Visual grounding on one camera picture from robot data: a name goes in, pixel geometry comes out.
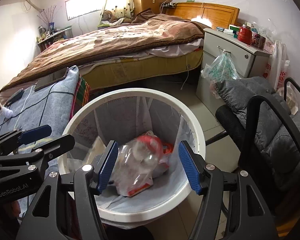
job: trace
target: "wooden headboard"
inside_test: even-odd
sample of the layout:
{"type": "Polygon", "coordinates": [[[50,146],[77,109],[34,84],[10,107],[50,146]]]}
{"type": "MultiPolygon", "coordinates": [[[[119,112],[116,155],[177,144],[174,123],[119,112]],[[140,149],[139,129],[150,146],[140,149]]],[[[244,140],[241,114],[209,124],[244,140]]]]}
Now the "wooden headboard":
{"type": "Polygon", "coordinates": [[[215,29],[229,28],[229,24],[236,25],[239,11],[239,8],[215,3],[182,2],[177,3],[175,9],[167,9],[166,14],[190,20],[201,17],[204,21],[207,19],[212,25],[211,28],[215,29]]]}

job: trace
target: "jar lid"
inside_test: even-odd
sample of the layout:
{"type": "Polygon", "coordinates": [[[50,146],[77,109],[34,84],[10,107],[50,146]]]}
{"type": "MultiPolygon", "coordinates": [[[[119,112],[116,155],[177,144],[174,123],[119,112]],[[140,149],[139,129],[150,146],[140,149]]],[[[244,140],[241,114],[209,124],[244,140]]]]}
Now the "jar lid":
{"type": "Polygon", "coordinates": [[[245,24],[243,24],[243,25],[242,25],[242,27],[243,27],[243,28],[247,28],[247,29],[251,30],[251,27],[250,27],[250,26],[248,26],[248,25],[245,25],[245,24]]]}

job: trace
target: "trash bag liner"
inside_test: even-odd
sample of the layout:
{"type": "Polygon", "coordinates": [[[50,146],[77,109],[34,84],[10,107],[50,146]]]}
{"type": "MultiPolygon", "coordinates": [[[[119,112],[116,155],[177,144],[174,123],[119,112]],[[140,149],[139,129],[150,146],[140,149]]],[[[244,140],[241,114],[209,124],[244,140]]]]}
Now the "trash bag liner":
{"type": "Polygon", "coordinates": [[[115,140],[119,145],[152,130],[162,142],[174,145],[169,169],[154,179],[154,185],[133,196],[117,194],[109,185],[96,202],[102,208],[115,212],[140,212],[149,210],[169,200],[185,183],[187,177],[178,156],[178,144],[187,140],[195,152],[193,131],[183,116],[167,103],[148,97],[123,97],[106,102],[87,114],[72,134],[76,144],[67,153],[70,172],[82,167],[89,148],[97,136],[103,143],[115,140]]]}

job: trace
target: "smartphone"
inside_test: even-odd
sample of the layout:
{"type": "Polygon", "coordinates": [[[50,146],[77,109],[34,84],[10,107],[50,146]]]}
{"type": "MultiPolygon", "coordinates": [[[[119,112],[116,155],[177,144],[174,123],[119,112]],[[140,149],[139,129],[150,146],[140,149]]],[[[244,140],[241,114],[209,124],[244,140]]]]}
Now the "smartphone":
{"type": "Polygon", "coordinates": [[[45,88],[53,83],[57,83],[60,80],[64,80],[68,74],[69,68],[63,68],[59,71],[56,71],[48,76],[45,76],[38,80],[37,84],[35,85],[34,91],[38,91],[42,88],[45,88]]]}

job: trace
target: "brown blanket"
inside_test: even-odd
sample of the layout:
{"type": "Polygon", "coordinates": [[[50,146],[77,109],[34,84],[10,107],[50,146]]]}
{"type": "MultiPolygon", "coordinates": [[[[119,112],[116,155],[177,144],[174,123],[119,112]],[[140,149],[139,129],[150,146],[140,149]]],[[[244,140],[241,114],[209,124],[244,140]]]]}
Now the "brown blanket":
{"type": "Polygon", "coordinates": [[[185,44],[204,38],[206,25],[147,9],[129,25],[93,31],[68,40],[57,41],[39,54],[0,92],[33,81],[64,67],[82,65],[162,46],[185,44]]]}

